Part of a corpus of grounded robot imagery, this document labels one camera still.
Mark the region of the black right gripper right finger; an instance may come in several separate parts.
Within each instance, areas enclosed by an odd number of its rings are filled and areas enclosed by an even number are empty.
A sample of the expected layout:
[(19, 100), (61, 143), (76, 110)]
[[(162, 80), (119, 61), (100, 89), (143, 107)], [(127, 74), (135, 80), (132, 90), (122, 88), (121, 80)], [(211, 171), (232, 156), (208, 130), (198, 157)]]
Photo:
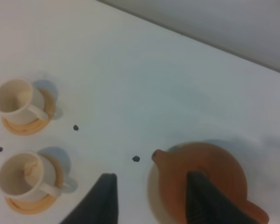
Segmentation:
[(256, 223), (198, 171), (187, 173), (185, 211), (188, 224)]

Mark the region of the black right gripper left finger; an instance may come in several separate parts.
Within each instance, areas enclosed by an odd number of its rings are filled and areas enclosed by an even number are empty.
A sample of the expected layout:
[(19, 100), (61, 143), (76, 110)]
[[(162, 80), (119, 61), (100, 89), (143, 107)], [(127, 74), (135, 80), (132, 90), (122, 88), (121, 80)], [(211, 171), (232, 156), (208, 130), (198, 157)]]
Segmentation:
[(63, 224), (116, 224), (119, 217), (117, 176), (102, 174)]

